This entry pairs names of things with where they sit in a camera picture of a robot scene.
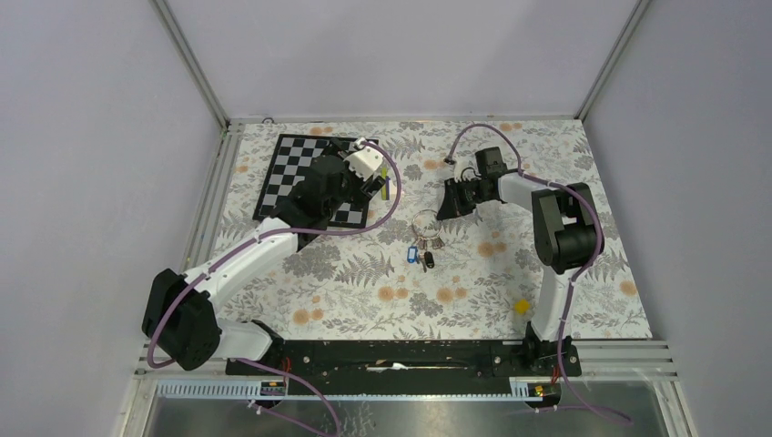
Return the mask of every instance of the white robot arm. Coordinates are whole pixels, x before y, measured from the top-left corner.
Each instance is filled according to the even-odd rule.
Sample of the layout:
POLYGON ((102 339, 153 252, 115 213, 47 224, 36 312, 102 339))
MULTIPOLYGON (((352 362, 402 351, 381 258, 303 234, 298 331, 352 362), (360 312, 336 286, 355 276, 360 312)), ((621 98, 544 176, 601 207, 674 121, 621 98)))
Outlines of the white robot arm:
MULTIPOLYGON (((534 245, 544 270, 539 302, 528 324, 526 342, 537 345, 563 341, 558 336, 568 297, 568 282, 590 259, 597 241, 591 215, 563 190, 547 188, 523 178, 516 170, 508 170, 498 147, 480 150, 475 157, 479 175, 445 180, 444 200, 437 219, 471 214, 478 204, 490 200, 513 203, 530 211, 534 245)), ((594 208, 589 187, 581 183, 568 187, 594 208)), ((568 335, 570 323, 571 313, 565 321, 564 332, 568 335)))
MULTIPOLYGON (((499 178, 499 196, 504 203, 513 203, 533 213, 532 193, 545 190, 544 185, 521 178, 517 173, 509 173, 499 178)), ((531 318, 531 326, 540 340, 559 340, 558 329, 565 300, 568 294, 568 281, 578 267, 567 269, 562 274, 547 266, 543 268, 542 290, 539 292, 539 304, 531 318)), ((565 321, 565 332, 571 332, 572 312, 565 321)))
POLYGON ((253 278, 267 273, 318 235, 309 232, 272 233, 278 229, 324 230, 344 202, 364 205, 381 189, 375 176, 382 156, 365 147, 356 151, 333 140, 314 158, 304 180, 295 185, 251 235, 218 257, 178 275, 166 269, 156 276, 147 301, 142 331, 152 337, 171 302, 188 289, 157 345, 180 367, 193 370, 209 358, 240 357, 259 360, 272 342, 271 331, 258 323, 217 319, 216 314, 253 278))

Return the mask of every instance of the metal frame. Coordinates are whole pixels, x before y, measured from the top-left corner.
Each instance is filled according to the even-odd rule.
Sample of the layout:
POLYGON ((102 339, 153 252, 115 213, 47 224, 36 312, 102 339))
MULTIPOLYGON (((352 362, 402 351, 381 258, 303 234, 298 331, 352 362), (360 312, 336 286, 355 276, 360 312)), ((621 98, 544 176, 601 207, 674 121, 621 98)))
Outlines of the metal frame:
POLYGON ((573 120, 570 114, 556 114, 552 116, 524 116, 524 115, 496 115, 496 116, 360 116, 360 117, 263 117, 232 118, 234 123, 259 124, 259 123, 339 123, 339 122, 389 122, 389 121, 529 121, 529 120, 573 120))
POLYGON ((212 89, 212 85, 209 84, 207 76, 204 75, 204 70, 201 69, 201 65, 193 54, 193 50, 190 48, 188 40, 182 33, 182 29, 179 27, 177 19, 171 12, 167 0, 150 0, 150 4, 156 9, 161 24, 167 29, 169 38, 172 43, 174 43, 179 55, 182 57, 182 62, 185 63, 185 67, 188 68, 190 75, 193 77, 193 82, 196 83, 198 91, 201 93, 201 96, 204 97, 204 101, 206 102, 209 111, 211 111, 212 116, 218 121, 220 128, 226 128, 229 121, 228 114, 225 113, 225 110, 217 99, 217 95, 212 89))
POLYGON ((633 12, 630 13, 630 16, 627 18, 625 26, 622 27, 622 32, 616 38, 611 52, 605 59, 600 73, 598 73, 598 77, 595 78, 593 85, 590 87, 590 92, 587 94, 587 97, 584 98, 584 102, 582 102, 582 105, 579 107, 579 110, 576 112, 574 118, 581 120, 583 123, 587 119, 587 115, 593 108, 595 100, 598 98, 598 95, 605 86, 605 83, 608 77, 611 75, 611 72, 614 71, 616 63, 619 61, 620 56, 627 48, 627 44, 633 37, 633 33, 638 27, 638 24, 641 22, 641 19, 644 17, 644 14, 649 5, 651 5, 651 0, 638 0, 635 4, 633 12))
MULTIPOLYGON (((576 340, 584 376, 572 381, 645 381, 651 384, 659 402, 665 427, 671 436, 696 437, 696 429, 678 380, 667 343, 660 340, 576 340)), ((195 371, 169 366, 153 371, 142 362, 132 381, 132 396, 126 407, 122 437, 140 437, 160 397, 185 399, 244 399, 249 387, 275 377, 243 377, 225 374, 225 360, 211 360, 195 371)), ((515 378, 513 386, 527 382, 548 382, 549 378, 515 378)), ((312 401, 315 398, 298 397, 312 401)), ((507 401, 502 397, 381 397, 356 396, 338 401, 507 401)), ((513 396, 510 401, 522 401, 513 396)))
POLYGON ((202 264, 210 258, 243 133, 242 123, 231 123, 220 142, 209 167, 207 186, 198 203, 196 224, 188 238, 181 271, 202 264))

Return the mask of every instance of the gray wall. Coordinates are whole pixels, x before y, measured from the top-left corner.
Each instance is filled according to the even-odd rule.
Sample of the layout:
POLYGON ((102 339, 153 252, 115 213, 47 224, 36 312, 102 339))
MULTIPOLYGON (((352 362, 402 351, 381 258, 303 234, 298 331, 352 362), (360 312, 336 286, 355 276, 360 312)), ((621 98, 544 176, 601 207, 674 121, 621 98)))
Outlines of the gray wall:
POLYGON ((573 114, 635 0, 169 0, 232 117, 573 114))
POLYGON ((104 437, 218 129, 147 1, 5 1, 0 59, 0 435, 104 437))
POLYGON ((586 124, 702 436, 768 435, 772 4, 653 2, 586 124))

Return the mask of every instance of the chess board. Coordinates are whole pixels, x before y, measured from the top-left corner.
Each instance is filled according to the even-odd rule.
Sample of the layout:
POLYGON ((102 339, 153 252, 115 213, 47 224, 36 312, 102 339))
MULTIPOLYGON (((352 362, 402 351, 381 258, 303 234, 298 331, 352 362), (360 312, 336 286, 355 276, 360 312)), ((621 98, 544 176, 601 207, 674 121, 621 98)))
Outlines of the chess board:
MULTIPOLYGON (((310 166, 311 160, 319 156, 334 138, 341 141, 344 146, 348 146, 356 140, 356 138, 345 137, 279 135, 252 219, 262 221, 266 218, 279 203, 279 200, 285 198, 292 187, 305 178, 302 175, 303 169, 310 166)), ((375 139, 370 141, 378 143, 378 140, 375 139)), ((367 205, 364 208, 355 208, 349 203, 344 203, 335 213, 330 226, 364 228, 367 225, 367 210, 367 205)))

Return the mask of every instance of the floral tablecloth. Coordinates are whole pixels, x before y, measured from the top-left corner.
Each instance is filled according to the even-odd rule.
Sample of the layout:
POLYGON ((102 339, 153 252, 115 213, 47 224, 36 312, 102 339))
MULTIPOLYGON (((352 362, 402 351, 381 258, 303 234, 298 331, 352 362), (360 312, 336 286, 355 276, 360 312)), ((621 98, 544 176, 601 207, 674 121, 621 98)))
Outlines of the floral tablecloth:
MULTIPOLYGON (((399 166, 403 197, 381 228, 354 237, 316 239, 251 281, 220 316, 262 320, 279 335, 295 340, 522 337, 542 277, 527 211, 498 202, 482 204, 476 214, 444 222, 446 246, 432 251, 434 269, 424 272, 406 260, 407 248, 415 240, 411 220, 421 209, 439 207, 442 182, 452 177, 452 168, 442 158, 466 125, 433 121, 246 125, 213 255, 257 225, 252 212, 281 133, 379 139, 399 166)), ((565 183, 585 182, 593 192, 606 235, 605 251, 578 281, 572 335, 651 337, 582 124, 548 120, 492 125, 518 147, 525 171, 565 183)), ((483 128, 473 129, 461 141, 458 165, 471 163, 474 151, 494 146, 502 147, 513 168, 514 153, 483 128)), ((374 198, 368 223, 390 206, 390 201, 374 198)))

